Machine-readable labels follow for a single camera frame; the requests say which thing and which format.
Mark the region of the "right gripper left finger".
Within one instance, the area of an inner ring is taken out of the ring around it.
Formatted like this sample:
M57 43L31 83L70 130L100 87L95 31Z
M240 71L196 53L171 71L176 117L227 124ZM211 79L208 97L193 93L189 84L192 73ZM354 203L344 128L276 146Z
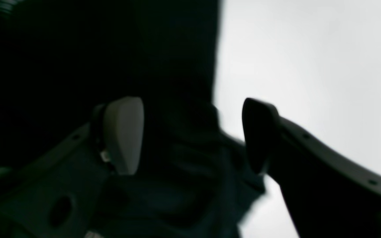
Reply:
M144 105L124 97L97 106L39 158L0 159L0 238L83 238L106 180L139 167Z

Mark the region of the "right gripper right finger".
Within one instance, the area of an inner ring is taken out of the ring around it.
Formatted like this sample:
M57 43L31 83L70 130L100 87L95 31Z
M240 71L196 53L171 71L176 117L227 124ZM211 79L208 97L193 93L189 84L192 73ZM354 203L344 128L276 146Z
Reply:
M381 238L381 175L281 117L273 104L242 107L251 168L279 186L301 238Z

